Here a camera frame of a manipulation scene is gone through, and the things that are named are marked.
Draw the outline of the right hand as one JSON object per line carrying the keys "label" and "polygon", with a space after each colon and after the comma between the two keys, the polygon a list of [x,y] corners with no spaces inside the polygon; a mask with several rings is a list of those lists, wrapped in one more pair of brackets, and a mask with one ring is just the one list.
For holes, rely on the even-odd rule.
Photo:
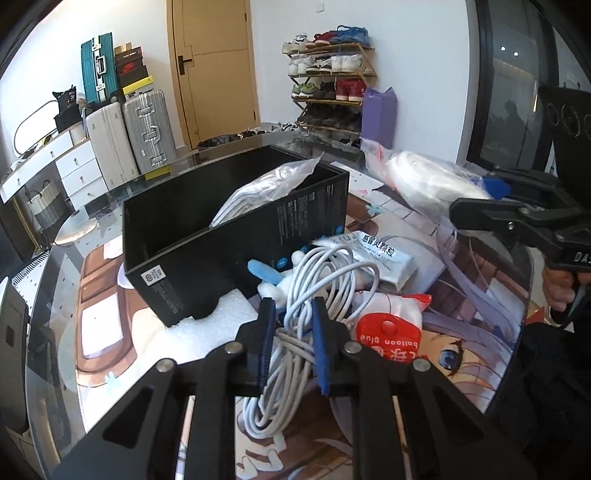
{"label": "right hand", "polygon": [[564,312],[575,300],[575,277],[571,272],[553,270],[545,266],[542,278],[543,293],[548,305],[556,311]]}

